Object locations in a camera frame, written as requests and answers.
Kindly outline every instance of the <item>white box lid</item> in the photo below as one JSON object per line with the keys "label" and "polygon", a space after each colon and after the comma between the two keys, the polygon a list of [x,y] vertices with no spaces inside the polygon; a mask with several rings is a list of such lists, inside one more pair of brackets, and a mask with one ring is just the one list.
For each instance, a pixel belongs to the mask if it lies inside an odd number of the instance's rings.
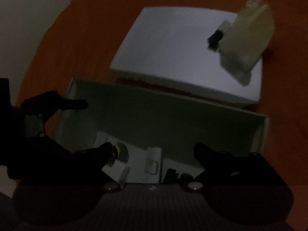
{"label": "white box lid", "polygon": [[260,99],[262,60],[248,85],[220,65],[207,39],[235,13],[203,8],[144,8],[117,51],[110,69],[149,83],[239,104]]}

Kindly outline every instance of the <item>ribbed gray surface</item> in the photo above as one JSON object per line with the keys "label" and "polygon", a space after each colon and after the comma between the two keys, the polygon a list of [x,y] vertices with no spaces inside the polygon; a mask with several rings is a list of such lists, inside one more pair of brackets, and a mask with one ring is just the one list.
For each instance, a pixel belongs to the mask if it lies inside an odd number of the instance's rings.
{"label": "ribbed gray surface", "polygon": [[27,225],[18,231],[292,230],[284,223],[263,227],[234,224],[213,212],[199,194],[187,193],[177,185],[154,187],[127,185],[120,192],[105,194],[91,213],[76,222],[56,227]]}

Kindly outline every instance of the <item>round table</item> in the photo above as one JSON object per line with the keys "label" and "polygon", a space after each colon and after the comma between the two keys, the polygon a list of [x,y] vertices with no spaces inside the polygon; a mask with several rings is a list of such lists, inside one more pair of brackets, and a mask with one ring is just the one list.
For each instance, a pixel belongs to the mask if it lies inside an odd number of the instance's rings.
{"label": "round table", "polygon": [[[237,12],[247,0],[73,0],[46,32],[24,77],[17,105],[57,90],[65,95],[73,78],[115,82],[109,65],[144,7],[192,6]],[[308,227],[308,0],[264,0],[274,14],[275,33],[263,54],[260,103],[271,118],[265,158],[290,185],[294,207],[288,223]],[[51,135],[58,115],[47,123]]]}

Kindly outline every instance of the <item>cardboard box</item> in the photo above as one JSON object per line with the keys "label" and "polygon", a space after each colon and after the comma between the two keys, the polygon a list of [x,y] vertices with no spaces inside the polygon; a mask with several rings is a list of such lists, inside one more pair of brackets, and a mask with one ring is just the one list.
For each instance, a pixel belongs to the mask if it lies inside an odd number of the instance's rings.
{"label": "cardboard box", "polygon": [[233,22],[236,16],[203,8],[144,8],[110,69],[125,78],[220,102],[255,104],[261,93],[262,60],[250,73],[238,74],[221,60],[219,52],[208,49],[207,39],[224,20]]}
{"label": "cardboard box", "polygon": [[103,131],[144,150],[158,146],[164,159],[199,168],[196,142],[237,156],[262,152],[269,123],[238,108],[120,84],[77,80],[67,97],[90,105],[61,115],[54,138],[68,150],[92,148]]}

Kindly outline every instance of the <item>wooden table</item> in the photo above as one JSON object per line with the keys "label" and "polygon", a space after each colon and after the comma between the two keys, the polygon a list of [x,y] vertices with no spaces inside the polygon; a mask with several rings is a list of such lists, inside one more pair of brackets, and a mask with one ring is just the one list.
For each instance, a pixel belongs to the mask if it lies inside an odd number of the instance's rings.
{"label": "wooden table", "polygon": [[[73,0],[46,32],[17,104],[49,90],[64,95],[72,78],[115,82],[109,65],[145,6],[192,6],[237,12],[247,0]],[[288,222],[308,228],[308,0],[265,0],[275,34],[263,55],[255,112],[270,116],[265,157],[294,192]],[[50,135],[57,116],[47,123]]]}

